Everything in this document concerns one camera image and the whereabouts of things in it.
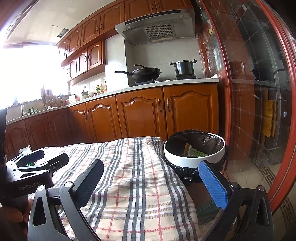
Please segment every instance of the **pot handle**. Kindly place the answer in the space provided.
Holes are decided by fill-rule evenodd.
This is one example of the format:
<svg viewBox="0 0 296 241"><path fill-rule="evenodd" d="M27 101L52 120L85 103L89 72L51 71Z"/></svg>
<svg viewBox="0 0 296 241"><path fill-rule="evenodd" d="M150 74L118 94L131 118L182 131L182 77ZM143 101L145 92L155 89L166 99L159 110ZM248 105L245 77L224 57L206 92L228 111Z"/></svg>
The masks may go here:
<svg viewBox="0 0 296 241"><path fill-rule="evenodd" d="M140 65L140 64L135 64L135 66L140 66L140 67L143 67L143 68L148 68L148 66L147 66L147 67L145 67L145 66L143 66L143 65Z"/></svg>
<svg viewBox="0 0 296 241"><path fill-rule="evenodd" d="M120 71L115 71L114 73L116 73L116 74L118 74L118 73L122 73L122 74L127 74L127 75L129 75L129 76L132 76L132 75L133 75L133 73L125 72L125 71L122 71L122 70L120 70Z"/></svg>

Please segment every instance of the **wooden cabinet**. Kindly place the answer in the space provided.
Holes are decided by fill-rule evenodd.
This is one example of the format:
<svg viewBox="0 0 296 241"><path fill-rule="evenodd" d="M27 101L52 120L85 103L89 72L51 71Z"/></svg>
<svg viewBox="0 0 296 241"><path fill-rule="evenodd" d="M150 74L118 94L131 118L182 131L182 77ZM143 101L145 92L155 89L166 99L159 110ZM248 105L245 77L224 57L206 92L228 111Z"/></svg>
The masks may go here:
<svg viewBox="0 0 296 241"><path fill-rule="evenodd" d="M104 63L103 41L99 41L88 48L88 68L94 68Z"/></svg>
<svg viewBox="0 0 296 241"><path fill-rule="evenodd" d="M47 118L54 146L63 147L73 144L67 109L48 112Z"/></svg>
<svg viewBox="0 0 296 241"><path fill-rule="evenodd" d="M154 136L167 139L162 88L116 96L122 137Z"/></svg>
<svg viewBox="0 0 296 241"><path fill-rule="evenodd" d="M63 77L63 82L68 82L68 65L64 66L63 67L63 70L62 70L62 77Z"/></svg>
<svg viewBox="0 0 296 241"><path fill-rule="evenodd" d="M18 156L20 149L30 145L24 120L14 122L6 127L5 145L7 160Z"/></svg>
<svg viewBox="0 0 296 241"><path fill-rule="evenodd" d="M157 12L154 0L127 0L124 8L125 21Z"/></svg>
<svg viewBox="0 0 296 241"><path fill-rule="evenodd" d="M46 113L25 119L25 124L32 150L53 146Z"/></svg>
<svg viewBox="0 0 296 241"><path fill-rule="evenodd" d="M215 84L163 88L168 137L197 129L218 134L218 92Z"/></svg>
<svg viewBox="0 0 296 241"><path fill-rule="evenodd" d="M68 55L71 55L80 47L82 26L74 30L68 38Z"/></svg>
<svg viewBox="0 0 296 241"><path fill-rule="evenodd" d="M155 0L158 12L192 8L189 0Z"/></svg>
<svg viewBox="0 0 296 241"><path fill-rule="evenodd" d="M59 45L59 61L63 61L65 58L67 58L67 47L68 47L68 39L65 39Z"/></svg>
<svg viewBox="0 0 296 241"><path fill-rule="evenodd" d="M77 76L87 70L87 49L85 49L77 55Z"/></svg>
<svg viewBox="0 0 296 241"><path fill-rule="evenodd" d="M100 35L114 29L115 25L124 22L124 2L101 13Z"/></svg>
<svg viewBox="0 0 296 241"><path fill-rule="evenodd" d="M74 143L95 143L93 139L93 126L87 119L85 104L79 104L68 108L70 126Z"/></svg>
<svg viewBox="0 0 296 241"><path fill-rule="evenodd" d="M86 103L87 117L92 122L97 142L121 139L115 96Z"/></svg>
<svg viewBox="0 0 296 241"><path fill-rule="evenodd" d="M85 45L87 42L99 36L100 18L101 14L99 13L92 19L88 20L85 24L83 24L80 46Z"/></svg>
<svg viewBox="0 0 296 241"><path fill-rule="evenodd" d="M77 77L77 64L76 64L76 56L71 59L68 63L68 81Z"/></svg>

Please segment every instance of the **screw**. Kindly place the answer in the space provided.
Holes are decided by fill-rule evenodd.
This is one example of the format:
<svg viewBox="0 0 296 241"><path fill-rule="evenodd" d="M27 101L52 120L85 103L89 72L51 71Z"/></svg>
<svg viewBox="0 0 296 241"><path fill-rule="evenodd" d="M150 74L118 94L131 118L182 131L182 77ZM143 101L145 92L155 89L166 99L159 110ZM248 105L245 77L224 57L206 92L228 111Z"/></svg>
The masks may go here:
<svg viewBox="0 0 296 241"><path fill-rule="evenodd" d="M231 182L230 185L233 187L233 188L237 188L239 185L237 182Z"/></svg>
<svg viewBox="0 0 296 241"><path fill-rule="evenodd" d="M44 190L45 189L45 186L44 185L40 185L39 187L38 187L38 191L42 191L42 190Z"/></svg>
<svg viewBox="0 0 296 241"><path fill-rule="evenodd" d="M264 191L264 190L265 190L265 188L264 188L262 185L259 185L259 186L258 186L258 189L259 189L260 191Z"/></svg>
<svg viewBox="0 0 296 241"><path fill-rule="evenodd" d="M72 182L66 182L65 187L70 188L72 186Z"/></svg>

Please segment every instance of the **human hand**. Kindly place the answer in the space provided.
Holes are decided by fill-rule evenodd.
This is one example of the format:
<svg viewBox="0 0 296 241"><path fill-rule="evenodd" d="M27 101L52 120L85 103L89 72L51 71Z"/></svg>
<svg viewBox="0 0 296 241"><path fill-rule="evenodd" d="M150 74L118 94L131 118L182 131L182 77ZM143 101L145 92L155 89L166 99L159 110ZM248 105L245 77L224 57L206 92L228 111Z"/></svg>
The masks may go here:
<svg viewBox="0 0 296 241"><path fill-rule="evenodd" d="M21 223L22 221L24 221L25 223L28 223L32 204L33 199L29 198L28 205L24 213L21 213L21 211L12 207L0 207L0 210L2 211L4 218L9 222ZM24 234L27 235L27 233L28 227L25 227Z"/></svg>

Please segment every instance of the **black wok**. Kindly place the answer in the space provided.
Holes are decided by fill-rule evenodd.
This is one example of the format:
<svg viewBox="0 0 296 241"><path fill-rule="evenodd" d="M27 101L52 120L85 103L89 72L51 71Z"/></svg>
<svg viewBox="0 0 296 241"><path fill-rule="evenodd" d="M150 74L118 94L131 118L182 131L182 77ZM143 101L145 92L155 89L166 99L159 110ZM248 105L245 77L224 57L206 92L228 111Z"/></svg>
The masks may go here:
<svg viewBox="0 0 296 241"><path fill-rule="evenodd" d="M125 71L115 71L115 73L122 73L132 76L136 82L146 82L149 80L156 80L161 74L160 69L158 68L148 68L139 64L135 64L135 66L143 67L142 69L136 69L133 72L125 72Z"/></svg>

